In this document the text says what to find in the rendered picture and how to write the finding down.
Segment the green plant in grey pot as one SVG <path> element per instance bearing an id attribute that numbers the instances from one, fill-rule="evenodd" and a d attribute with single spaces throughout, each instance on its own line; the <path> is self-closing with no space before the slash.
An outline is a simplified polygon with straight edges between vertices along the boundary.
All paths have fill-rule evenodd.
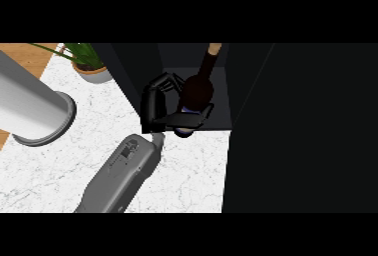
<path id="1" fill-rule="evenodd" d="M 32 46 L 69 60 L 75 72 L 88 83 L 101 84 L 112 80 L 106 65 L 90 43 L 64 43 L 57 50 L 36 43 L 32 43 Z"/>

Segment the dark wine bottle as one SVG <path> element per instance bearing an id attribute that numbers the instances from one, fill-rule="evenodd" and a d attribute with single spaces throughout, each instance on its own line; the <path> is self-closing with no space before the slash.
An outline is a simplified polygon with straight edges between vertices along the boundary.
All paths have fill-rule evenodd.
<path id="1" fill-rule="evenodd" d="M 177 112 L 200 113 L 211 101 L 214 88 L 209 81 L 209 75 L 219 49 L 219 43 L 209 44 L 197 74 L 190 76 L 184 81 Z"/>

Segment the large pale grey cylinder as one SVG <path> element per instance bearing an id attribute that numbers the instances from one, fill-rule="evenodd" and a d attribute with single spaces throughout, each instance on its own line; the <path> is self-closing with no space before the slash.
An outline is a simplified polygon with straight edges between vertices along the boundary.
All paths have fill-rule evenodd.
<path id="1" fill-rule="evenodd" d="M 0 129 L 29 147 L 51 143 L 76 115 L 72 97 L 35 78 L 0 51 Z"/>

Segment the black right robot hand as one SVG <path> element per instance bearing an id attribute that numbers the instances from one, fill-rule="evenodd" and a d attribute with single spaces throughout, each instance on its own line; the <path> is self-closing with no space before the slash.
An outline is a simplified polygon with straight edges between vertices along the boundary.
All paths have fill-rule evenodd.
<path id="1" fill-rule="evenodd" d="M 177 74 L 162 73 L 144 86 L 140 100 L 141 133 L 165 132 L 168 128 L 196 130 L 209 117 L 214 104 L 208 103 L 199 111 L 166 114 L 165 93 L 181 92 L 184 80 Z"/>

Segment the dark cabinet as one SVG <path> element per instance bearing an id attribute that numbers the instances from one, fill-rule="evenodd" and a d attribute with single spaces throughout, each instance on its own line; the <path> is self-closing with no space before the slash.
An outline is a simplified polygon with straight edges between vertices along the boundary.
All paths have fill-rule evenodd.
<path id="1" fill-rule="evenodd" d="M 271 43 L 224 43 L 209 76 L 214 109 L 200 131 L 230 130 L 259 75 Z M 94 43 L 125 98 L 140 113 L 141 90 L 163 73 L 196 74 L 206 43 Z"/>

